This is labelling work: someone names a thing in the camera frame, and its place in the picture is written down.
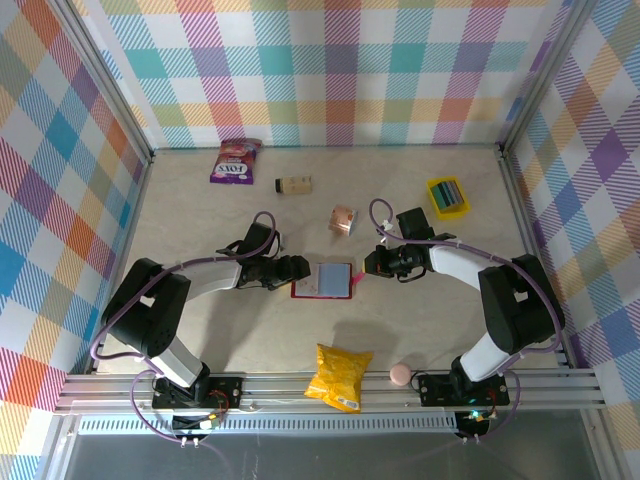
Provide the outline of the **red card holder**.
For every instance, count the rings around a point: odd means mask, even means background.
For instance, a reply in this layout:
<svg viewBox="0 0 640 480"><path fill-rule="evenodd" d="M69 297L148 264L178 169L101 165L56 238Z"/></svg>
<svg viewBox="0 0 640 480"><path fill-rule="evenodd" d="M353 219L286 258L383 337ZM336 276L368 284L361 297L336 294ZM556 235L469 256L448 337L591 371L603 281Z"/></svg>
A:
<svg viewBox="0 0 640 480"><path fill-rule="evenodd" d="M296 297L294 281L291 285L291 297L294 299L349 300L353 296L356 277L351 263L312 263L311 275L303 280L317 281L319 293L316 297Z"/></svg>

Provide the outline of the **yellow card tray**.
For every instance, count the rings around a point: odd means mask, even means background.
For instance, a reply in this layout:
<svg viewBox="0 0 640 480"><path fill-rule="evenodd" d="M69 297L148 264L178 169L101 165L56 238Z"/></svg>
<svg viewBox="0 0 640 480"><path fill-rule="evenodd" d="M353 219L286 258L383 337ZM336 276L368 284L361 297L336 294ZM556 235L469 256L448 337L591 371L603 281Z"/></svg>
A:
<svg viewBox="0 0 640 480"><path fill-rule="evenodd" d="M460 190L460 193L461 193L461 195L462 195L462 197L464 199L464 202L462 204L455 205L452 202L452 198L450 196L449 189L447 187L447 182L448 181L455 181L457 183L458 188ZM440 183L440 182L442 182L445 185L445 188L447 190L448 196L449 196L449 198L451 199L451 202L452 202L452 205L449 208L447 208L446 210L444 210L444 211L441 211L438 208L438 205L437 205L437 203L436 203L436 201L435 201L435 199L434 199L434 197L432 195L432 191L431 191L431 188L435 184ZM427 189L428 199L430 200L431 205L434 208L435 214L436 214L436 216L437 216L437 218L439 220L453 220L453 219L461 218L461 217L465 216L471 210L471 204L470 204L470 202L469 202L469 200L467 198L467 195L466 195L466 193L465 193L465 191L464 191L459 179L457 177L455 177L455 176L429 179L427 181L427 183L426 183L426 189Z"/></svg>

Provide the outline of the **small brown bottle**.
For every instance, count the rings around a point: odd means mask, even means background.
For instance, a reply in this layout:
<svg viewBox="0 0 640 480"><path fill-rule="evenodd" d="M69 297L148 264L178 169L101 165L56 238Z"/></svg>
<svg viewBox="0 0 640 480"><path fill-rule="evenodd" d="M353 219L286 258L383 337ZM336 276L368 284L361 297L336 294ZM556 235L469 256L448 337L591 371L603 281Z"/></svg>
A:
<svg viewBox="0 0 640 480"><path fill-rule="evenodd" d="M274 182L275 191L280 195L301 195L312 192L310 175L286 176L277 178Z"/></svg>

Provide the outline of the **yellow chips bag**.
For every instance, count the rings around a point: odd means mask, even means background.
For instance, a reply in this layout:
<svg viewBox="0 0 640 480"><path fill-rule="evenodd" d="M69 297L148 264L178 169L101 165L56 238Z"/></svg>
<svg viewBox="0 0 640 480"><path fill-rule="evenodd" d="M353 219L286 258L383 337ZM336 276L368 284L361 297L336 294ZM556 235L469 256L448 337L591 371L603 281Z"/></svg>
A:
<svg viewBox="0 0 640 480"><path fill-rule="evenodd" d="M359 414L361 384L372 359L372 352L354 353L318 344L317 370L304 395L341 412Z"/></svg>

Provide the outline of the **purple candy bag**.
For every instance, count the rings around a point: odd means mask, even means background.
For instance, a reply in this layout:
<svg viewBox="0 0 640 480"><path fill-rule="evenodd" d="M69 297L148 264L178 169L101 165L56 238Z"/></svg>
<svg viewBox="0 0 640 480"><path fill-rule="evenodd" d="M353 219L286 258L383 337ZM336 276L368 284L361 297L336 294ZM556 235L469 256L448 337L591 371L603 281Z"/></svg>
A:
<svg viewBox="0 0 640 480"><path fill-rule="evenodd" d="M221 143L210 174L212 184L253 185L256 158L262 142L235 139Z"/></svg>

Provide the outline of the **black connector board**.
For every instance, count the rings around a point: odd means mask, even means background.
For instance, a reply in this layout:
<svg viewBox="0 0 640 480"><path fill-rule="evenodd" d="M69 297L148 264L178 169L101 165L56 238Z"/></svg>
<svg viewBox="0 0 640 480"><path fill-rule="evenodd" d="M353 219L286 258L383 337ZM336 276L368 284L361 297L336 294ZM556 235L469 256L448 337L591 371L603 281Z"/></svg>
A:
<svg viewBox="0 0 640 480"><path fill-rule="evenodd" d="M461 438L483 436L489 432L490 413L482 410L455 413L457 432Z"/></svg>
<svg viewBox="0 0 640 480"><path fill-rule="evenodd" d="M218 428L224 419L222 413L208 413L201 416L174 416L171 430L178 433L210 431Z"/></svg>

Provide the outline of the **aluminium front rail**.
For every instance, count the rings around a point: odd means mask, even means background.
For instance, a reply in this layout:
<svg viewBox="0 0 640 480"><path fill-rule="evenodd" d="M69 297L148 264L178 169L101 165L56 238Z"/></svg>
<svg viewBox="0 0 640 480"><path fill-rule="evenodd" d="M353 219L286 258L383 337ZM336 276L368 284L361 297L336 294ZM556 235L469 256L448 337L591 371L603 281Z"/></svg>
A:
<svg viewBox="0 0 640 480"><path fill-rule="evenodd" d="M337 411L322 401L311 399L304 391L310 372L246 373L238 414L335 414ZM56 414L124 414L132 411L129 393L143 414L180 413L178 407L156 408L152 381L143 378L132 386L132 374L71 375L65 381L54 409ZM513 405L520 410L579 410L605 407L603 393L595 373L589 369L524 369L506 377L510 404L498 409L507 411ZM369 372L362 382L361 412L398 413L422 410L415 389L391 383L385 372Z"/></svg>

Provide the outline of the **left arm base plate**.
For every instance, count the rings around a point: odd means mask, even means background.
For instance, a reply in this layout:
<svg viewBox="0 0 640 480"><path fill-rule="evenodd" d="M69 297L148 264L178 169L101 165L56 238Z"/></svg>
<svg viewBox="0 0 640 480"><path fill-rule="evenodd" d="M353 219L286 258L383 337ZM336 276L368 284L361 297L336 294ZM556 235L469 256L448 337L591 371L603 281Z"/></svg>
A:
<svg viewBox="0 0 640 480"><path fill-rule="evenodd" d="M209 376L193 386L181 387L166 378L153 381L155 409L234 409L238 408L243 380L240 377Z"/></svg>

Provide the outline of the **aluminium side rail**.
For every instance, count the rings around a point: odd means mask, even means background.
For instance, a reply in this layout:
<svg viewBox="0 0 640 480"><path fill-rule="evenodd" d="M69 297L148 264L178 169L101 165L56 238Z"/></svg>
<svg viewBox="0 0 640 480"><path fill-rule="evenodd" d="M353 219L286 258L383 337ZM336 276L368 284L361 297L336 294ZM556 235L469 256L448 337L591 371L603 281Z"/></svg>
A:
<svg viewBox="0 0 640 480"><path fill-rule="evenodd" d="M121 281L125 276L127 259L129 257L129 253L131 250L131 246L133 243L133 239L135 236L136 227L138 224L138 220L140 217L141 209L144 204L145 195L148 189L150 177L152 175L153 166L156 160L156 151L151 152L151 156L144 163L144 167L142 169L142 175L140 179L140 183L138 186L138 193L135 201L133 202L133 207L130 210L130 214L125 223L125 235L121 242L121 249L116 259L116 268L114 271L113 278L110 280L108 295L105 300L105 306L107 306L108 302L115 295ZM96 324L95 336L93 337L90 348L89 355L90 359L88 360L88 364L86 367L87 373L93 373L97 370L97 367L106 361L111 360L120 360L124 358L132 358L136 362L141 362L142 357L139 353L135 352L131 348L128 348L122 352L116 352L112 354L104 354L104 346L109 336L109 330L111 326L107 323L102 324L99 322Z"/></svg>
<svg viewBox="0 0 640 480"><path fill-rule="evenodd" d="M496 160L505 188L508 193L511 208L516 218L516 224L520 233L524 249L527 253L535 255L542 260L540 249L536 243L533 224L526 209L523 194L518 185L514 167L507 153L500 145L495 147ZM554 346L554 355L560 368L572 369L575 367L570 349L567 347L563 331L557 331L551 338Z"/></svg>

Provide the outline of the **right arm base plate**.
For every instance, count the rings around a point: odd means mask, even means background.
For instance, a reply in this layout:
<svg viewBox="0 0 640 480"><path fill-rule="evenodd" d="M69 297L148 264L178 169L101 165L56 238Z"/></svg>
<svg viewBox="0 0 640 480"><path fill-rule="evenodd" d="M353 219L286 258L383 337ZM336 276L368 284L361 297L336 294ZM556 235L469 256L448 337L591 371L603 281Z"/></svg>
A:
<svg viewBox="0 0 640 480"><path fill-rule="evenodd" d="M494 375L470 382L448 374L422 374L417 377L423 407L507 406L510 397L503 377Z"/></svg>

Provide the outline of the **aluminium corner post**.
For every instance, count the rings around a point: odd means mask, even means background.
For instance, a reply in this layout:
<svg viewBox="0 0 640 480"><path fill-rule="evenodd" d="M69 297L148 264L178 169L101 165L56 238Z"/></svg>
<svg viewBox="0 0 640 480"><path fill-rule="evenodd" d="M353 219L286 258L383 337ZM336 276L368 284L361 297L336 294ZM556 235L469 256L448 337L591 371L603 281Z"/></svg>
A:
<svg viewBox="0 0 640 480"><path fill-rule="evenodd" d="M104 95L115 118L120 122L127 139L146 163L151 164L154 157L153 149L121 93L87 26L77 12L73 0L47 0L47 2L60 21L63 30L70 37L72 45L77 50L98 90Z"/></svg>
<svg viewBox="0 0 640 480"><path fill-rule="evenodd" d="M516 108L497 141L498 151L507 155L513 150L531 122L535 111L564 64L578 34L599 0L562 0L531 67L524 90L514 100Z"/></svg>

